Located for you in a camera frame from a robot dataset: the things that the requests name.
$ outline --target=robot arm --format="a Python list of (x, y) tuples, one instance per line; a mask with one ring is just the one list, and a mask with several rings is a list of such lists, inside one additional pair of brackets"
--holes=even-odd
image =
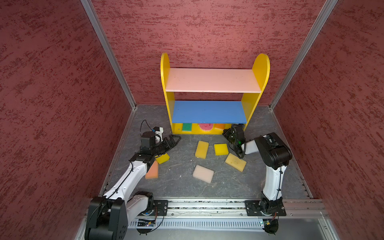
[(140, 151), (130, 159), (128, 169), (103, 197), (95, 197), (88, 208), (85, 240), (123, 239), (126, 228), (141, 212), (153, 211), (154, 199), (150, 192), (137, 192), (129, 199), (140, 179), (155, 161), (175, 147), (181, 137), (170, 135), (162, 138), (163, 128), (155, 127), (141, 135)]
[(281, 184), (285, 169), (292, 158), (291, 150), (274, 132), (245, 142), (244, 131), (239, 124), (233, 124), (230, 129), (225, 129), (223, 135), (233, 144), (233, 149), (239, 158), (245, 154), (260, 152), (266, 165), (260, 211), (266, 216), (278, 212), (283, 206)]

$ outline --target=blue shelf board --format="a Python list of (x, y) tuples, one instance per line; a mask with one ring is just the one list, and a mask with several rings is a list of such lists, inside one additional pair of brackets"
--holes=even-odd
[(247, 123), (241, 101), (175, 101), (173, 123)]

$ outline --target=yellow shelf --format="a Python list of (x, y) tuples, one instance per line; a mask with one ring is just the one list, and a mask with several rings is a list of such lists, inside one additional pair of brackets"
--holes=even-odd
[[(177, 78), (174, 75), (175, 71), (172, 71), (170, 64), (169, 64), (169, 58), (167, 53), (163, 53), (161, 55), (161, 64), (160, 64), (160, 71), (161, 71), (161, 83), (163, 86), (163, 92), (164, 97), (167, 105), (168, 110), (168, 117), (169, 122), (172, 128), (172, 132), (174, 134), (222, 134), (222, 130), (216, 130), (213, 129), (209, 132), (202, 131), (197, 123), (192, 124), (192, 131), (191, 132), (183, 132), (182, 131), (182, 123), (172, 123), (172, 118), (175, 110), (175, 94), (174, 91), (183, 91), (183, 92), (220, 92), (220, 93), (230, 93), (230, 92), (243, 92), (243, 97), (241, 100), (241, 105), (244, 110), (245, 118), (247, 119), (247, 123), (245, 124), (244, 130), (246, 129), (253, 112), (255, 111), (255, 108), (257, 106), (257, 103), (259, 102), (265, 86), (268, 82), (269, 73), (270, 73), (270, 62), (269, 58), (266, 54), (259, 54), (253, 63), (252, 72), (254, 74), (254, 78), (247, 76), (247, 79), (243, 79), (244, 76), (241, 74), (247, 73), (247, 70), (241, 70), (241, 71), (228, 71), (226, 69), (215, 69), (215, 70), (188, 70), (183, 69), (180, 70), (179, 73), (182, 72), (194, 72), (195, 75), (201, 75), (205, 72), (209, 72), (211, 75), (211, 72), (214, 72), (216, 78), (210, 80), (210, 78), (205, 79), (204, 81), (211, 81), (202, 88), (201, 84), (193, 83), (193, 80), (190, 76), (186, 76), (183, 78), (181, 75), (177, 75)], [(241, 78), (242, 81), (246, 81), (249, 86), (252, 86), (252, 79), (254, 79), (254, 84), (256, 84), (256, 87), (247, 87), (245, 88), (239, 88), (237, 89), (238, 85), (236, 85), (236, 88), (228, 87), (228, 82), (234, 81), (233, 79)], [(242, 81), (234, 81), (232, 84), (241, 83)], [(231, 124), (226, 124), (225, 128), (229, 128)]]

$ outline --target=aluminum frame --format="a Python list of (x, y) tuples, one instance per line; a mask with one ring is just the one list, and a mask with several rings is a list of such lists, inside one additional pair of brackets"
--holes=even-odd
[[(211, 198), (156, 198), (168, 200), (166, 218), (272, 218), (247, 216), (246, 200)], [(283, 199), (287, 216), (280, 218), (327, 219), (328, 212), (321, 199)]]
[(125, 80), (124, 74), (121, 71), (119, 63), (107, 39), (107, 36), (105, 35), (105, 32), (101, 26), (99, 18), (97, 17), (96, 11), (93, 8), (92, 2), (91, 0), (80, 0), (80, 1), (85, 9), (85, 12), (88, 15), (89, 20), (91, 21), (93, 29), (95, 30), (96, 35), (99, 38), (99, 41), (105, 51), (105, 54), (107, 55), (109, 62), (111, 63), (111, 66), (116, 74), (116, 77), (120, 82), (120, 85), (125, 93), (125, 96), (127, 97), (129, 104), (131, 105), (131, 108), (134, 109), (136, 107), (135, 99), (133, 98), (133, 95), (131, 93), (131, 90), (129, 89), (128, 83)]
[(317, 16), (315, 22), (312, 25), (311, 30), (309, 31), (307, 37), (305, 38), (303, 45), (301, 46), (299, 52), (296, 55), (296, 58), (294, 59), (291, 67), (289, 68), (287, 74), (285, 75), (279, 89), (277, 90), (275, 96), (273, 97), (270, 108), (273, 110), (278, 101), (280, 100), (281, 96), (283, 95), (283, 92), (287, 88), (289, 82), (292, 80), (294, 74), (296, 73), (297, 69), (299, 68), (301, 62), (303, 61), (305, 55), (311, 48), (314, 40), (316, 39), (317, 35), (319, 35), (320, 30), (324, 26), (324, 23), (327, 21), (329, 15), (331, 14), (333, 8), (335, 7), (338, 0), (326, 0), (324, 3), (322, 9), (320, 10), (319, 15)]

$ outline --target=cable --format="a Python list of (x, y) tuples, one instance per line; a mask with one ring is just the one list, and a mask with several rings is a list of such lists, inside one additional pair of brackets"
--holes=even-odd
[(277, 200), (277, 197), (279, 196), (280, 185), (281, 185), (281, 176), (282, 176), (282, 175), (283, 175), (283, 172), (282, 172), (281, 167), (280, 167), (280, 180), (279, 180), (279, 188), (277, 189), (276, 200)]
[(112, 197), (113, 194), (117, 193), (117, 191), (119, 190), (119, 188), (121, 187), (121, 185), (124, 183), (124, 181), (127, 179), (127, 177), (131, 174), (131, 172), (133, 172), (133, 163), (131, 161), (129, 161), (132, 165), (132, 168), (130, 170), (130, 172), (128, 173), (128, 175), (124, 178), (124, 180), (120, 183), (120, 185), (115, 189), (115, 191), (113, 191), (113, 193), (107, 197), (107, 199), (109, 199), (110, 197)]
[(275, 215), (273, 216), (272, 220), (270, 220), (270, 222), (272, 222), (272, 221), (275, 219), (275, 217), (276, 217), (276, 213), (275, 213)]
[(236, 150), (236, 144), (237, 144), (237, 130), (236, 130), (235, 126), (241, 126), (241, 125), (233, 124), (234, 133), (236, 133), (236, 135), (235, 135), (235, 142), (233, 143), (233, 148), (234, 148), (234, 149), (232, 149), (231, 147), (230, 147), (230, 149), (232, 149), (232, 150), (236, 153), (236, 155), (237, 155), (238, 158), (243, 159), (243, 158), (244, 158), (244, 155), (245, 155), (245, 149), (246, 149), (246, 147), (247, 147), (247, 144), (244, 143), (243, 154), (242, 154), (242, 156), (240, 157), (239, 153), (238, 153), (237, 150)]
[(141, 127), (143, 126), (143, 122), (145, 121), (145, 123), (147, 124), (147, 126), (149, 127), (149, 129), (152, 131), (152, 128), (148, 125), (148, 123), (147, 123), (147, 120), (143, 120), (142, 122), (141, 122), (141, 124), (140, 124), (140, 136), (141, 136)]
[[(93, 214), (96, 212), (96, 210), (100, 207), (100, 206), (105, 206), (105, 205), (107, 205), (107, 203), (105, 203), (105, 204), (99, 204), (98, 206), (97, 206), (97, 208), (95, 208), (95, 210), (93, 210), (93, 212), (92, 212), (92, 214), (91, 214), (91, 216), (89, 217), (89, 220), (91, 220), (92, 219), (92, 216), (93, 216)], [(85, 231), (88, 231), (88, 220), (87, 220), (87, 223), (85, 224)]]
[(150, 233), (150, 232), (153, 232), (154, 230), (156, 230), (159, 226), (161, 226), (161, 224), (163, 223), (164, 221), (164, 217), (166, 216), (166, 214), (164, 213), (164, 210), (163, 209), (160, 209), (163, 211), (163, 220), (161, 220), (161, 223), (155, 228), (155, 229), (152, 229), (151, 231), (147, 232), (147, 233)]

